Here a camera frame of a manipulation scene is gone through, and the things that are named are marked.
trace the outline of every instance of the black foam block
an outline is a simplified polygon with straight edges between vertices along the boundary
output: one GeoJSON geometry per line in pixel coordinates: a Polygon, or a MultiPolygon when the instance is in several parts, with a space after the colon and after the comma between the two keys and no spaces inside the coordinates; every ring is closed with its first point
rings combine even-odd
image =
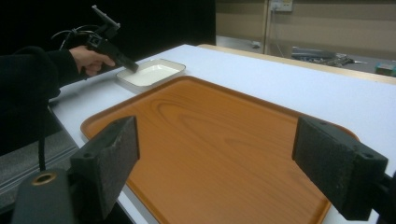
{"type": "Polygon", "coordinates": [[[84,192],[83,216],[104,219],[139,159],[135,117],[106,126],[70,159],[84,192]]]}
{"type": "Polygon", "coordinates": [[[348,220],[367,220],[387,158],[323,120],[300,117],[292,158],[348,220]]]}

